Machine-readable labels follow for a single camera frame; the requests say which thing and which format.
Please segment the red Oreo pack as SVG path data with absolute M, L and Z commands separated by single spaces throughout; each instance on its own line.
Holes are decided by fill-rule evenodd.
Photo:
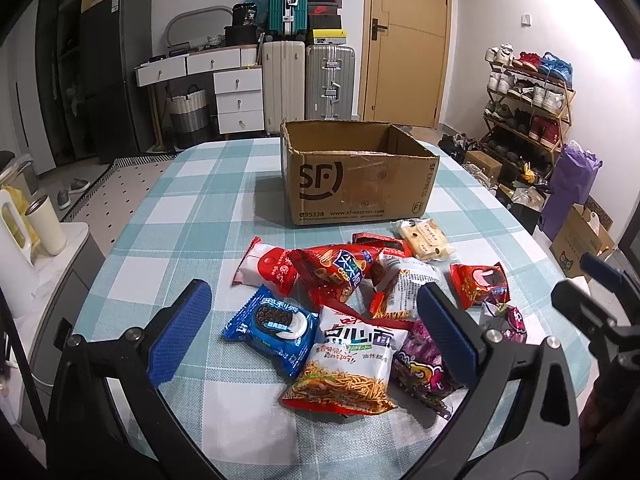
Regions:
M 500 262 L 493 266 L 454 263 L 449 267 L 449 276 L 458 305 L 463 310 L 487 299 L 495 300 L 497 304 L 507 304 L 510 301 L 506 272 Z

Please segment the purple candy bag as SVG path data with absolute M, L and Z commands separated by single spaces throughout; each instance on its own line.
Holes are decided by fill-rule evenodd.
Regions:
M 402 347 L 395 353 L 392 377 L 410 396 L 421 401 L 438 416 L 449 420 L 452 408 L 447 396 L 461 388 L 446 367 L 434 339 L 418 318 Z

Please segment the beige cookie pack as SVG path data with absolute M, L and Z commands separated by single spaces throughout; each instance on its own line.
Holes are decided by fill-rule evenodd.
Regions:
M 445 233 L 431 218 L 399 220 L 393 226 L 395 232 L 408 244 L 414 258 L 421 261 L 444 261 L 454 253 Z

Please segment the white snack bag red ends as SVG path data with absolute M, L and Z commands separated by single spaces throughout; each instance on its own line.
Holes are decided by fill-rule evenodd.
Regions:
M 373 274 L 375 293 L 370 303 L 372 318 L 415 321 L 419 289 L 427 283 L 442 284 L 436 266 L 413 257 L 383 254 Z

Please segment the noodle snack bag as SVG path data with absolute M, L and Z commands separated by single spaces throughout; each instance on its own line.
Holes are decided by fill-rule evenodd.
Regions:
M 367 322 L 323 306 L 307 361 L 281 403 L 340 415 L 379 415 L 396 408 L 388 396 L 393 358 L 408 330 Z

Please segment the blue Oreo pack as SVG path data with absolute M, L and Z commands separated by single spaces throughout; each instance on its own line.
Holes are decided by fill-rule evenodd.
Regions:
M 288 378 L 303 369 L 318 330 L 319 315 L 278 299 L 265 285 L 233 315 L 221 332 L 226 341 L 245 341 L 275 358 Z

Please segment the red biscuit stick bag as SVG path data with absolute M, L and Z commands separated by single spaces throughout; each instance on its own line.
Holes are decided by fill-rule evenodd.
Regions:
M 327 301 L 344 304 L 370 276 L 381 252 L 381 248 L 371 245 L 333 244 L 293 249 L 288 258 L 311 303 L 320 308 Z

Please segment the red and white snack bag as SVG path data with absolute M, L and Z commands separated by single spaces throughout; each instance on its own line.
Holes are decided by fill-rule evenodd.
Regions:
M 232 283 L 256 288 L 266 286 L 279 297 L 288 297 L 297 278 L 290 252 L 255 236 L 235 270 Z

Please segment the cardboard box on floor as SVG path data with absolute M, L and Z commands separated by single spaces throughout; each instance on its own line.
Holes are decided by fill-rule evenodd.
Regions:
M 551 253 L 567 278 L 582 275 L 580 259 L 585 254 L 604 259 L 615 248 L 598 215 L 574 204 L 551 244 Z

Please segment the white kettle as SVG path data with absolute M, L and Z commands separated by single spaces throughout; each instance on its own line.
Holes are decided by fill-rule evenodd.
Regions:
M 1 210 L 8 212 L 23 240 L 23 244 L 20 244 L 15 239 L 8 222 L 1 217 L 1 289 L 12 316 L 21 318 L 34 307 L 39 276 L 32 264 L 32 241 L 6 190 L 1 191 Z

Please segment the shoe rack with shoes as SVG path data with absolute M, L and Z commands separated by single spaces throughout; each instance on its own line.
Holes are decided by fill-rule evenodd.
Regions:
M 573 65 L 547 52 L 516 53 L 510 44 L 485 52 L 490 73 L 482 150 L 503 163 L 503 177 L 547 182 L 573 123 Z

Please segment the red black small packet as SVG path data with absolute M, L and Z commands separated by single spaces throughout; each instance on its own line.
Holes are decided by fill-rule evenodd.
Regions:
M 376 258 L 380 258 L 382 255 L 398 258 L 408 258 L 412 256 L 408 243 L 402 238 L 359 232 L 352 234 L 352 244 L 375 249 L 378 252 Z

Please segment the white thermos cup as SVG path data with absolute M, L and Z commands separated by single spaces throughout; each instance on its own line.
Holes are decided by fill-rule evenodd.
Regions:
M 25 218 L 49 255 L 57 256 L 64 250 L 67 237 L 48 196 L 34 200 L 25 210 Z

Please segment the checkered tablecloth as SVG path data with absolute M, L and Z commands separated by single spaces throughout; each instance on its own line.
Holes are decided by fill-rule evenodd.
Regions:
M 561 341 L 574 389 L 586 388 L 592 359 L 587 341 L 551 305 L 563 279 L 552 257 L 486 188 L 434 146 L 440 161 L 426 206 L 464 264 L 506 270 L 511 302 L 529 337 Z M 402 390 L 398 408 L 382 415 L 331 417 L 280 404 L 284 378 L 245 342 L 221 339 L 254 288 L 232 278 L 255 236 L 283 248 L 350 242 L 359 230 L 390 234 L 390 222 L 363 226 L 291 223 L 277 138 L 206 143 L 178 155 L 129 214 L 75 324 L 88 340 L 143 327 L 169 306 L 192 278 L 206 281 L 213 307 L 176 376 L 160 392 L 183 428 L 229 479 L 399 479 L 444 429 L 442 420 Z

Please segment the SF cardboard box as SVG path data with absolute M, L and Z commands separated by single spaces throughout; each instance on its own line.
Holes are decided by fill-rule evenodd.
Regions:
M 281 171 L 296 226 L 420 217 L 439 157 L 386 122 L 281 125 Z

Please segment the black refrigerator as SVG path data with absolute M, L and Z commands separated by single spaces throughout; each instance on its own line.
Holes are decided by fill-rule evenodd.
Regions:
M 103 0 L 81 14 L 86 124 L 101 162 L 155 143 L 148 92 L 136 68 L 152 56 L 152 0 Z

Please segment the wooden door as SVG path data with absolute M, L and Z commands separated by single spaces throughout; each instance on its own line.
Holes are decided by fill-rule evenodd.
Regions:
M 434 128 L 442 107 L 450 0 L 364 0 L 358 113 Z

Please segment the striped laundry basket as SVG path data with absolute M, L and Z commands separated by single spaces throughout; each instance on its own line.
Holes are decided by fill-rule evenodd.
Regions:
M 212 130 L 205 89 L 192 84 L 186 93 L 170 94 L 166 105 L 176 148 L 186 150 L 209 140 Z

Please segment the silver suitcase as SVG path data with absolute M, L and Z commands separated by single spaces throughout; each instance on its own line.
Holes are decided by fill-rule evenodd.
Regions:
M 306 47 L 305 118 L 351 120 L 355 50 L 346 44 Z

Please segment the stacked shoe boxes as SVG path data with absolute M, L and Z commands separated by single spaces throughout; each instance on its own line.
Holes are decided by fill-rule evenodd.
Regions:
M 343 0 L 307 0 L 307 44 L 346 44 L 341 10 Z

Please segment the beige suitcase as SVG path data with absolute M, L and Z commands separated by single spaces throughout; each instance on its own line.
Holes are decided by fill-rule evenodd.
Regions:
M 305 118 L 305 44 L 273 41 L 262 46 L 262 97 L 266 133 Z

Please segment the white drawer desk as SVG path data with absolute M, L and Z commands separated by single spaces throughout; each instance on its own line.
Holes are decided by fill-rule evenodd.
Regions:
M 220 133 L 230 136 L 265 129 L 262 66 L 258 64 L 256 44 L 150 61 L 138 66 L 134 73 L 139 87 L 187 76 L 212 76 Z

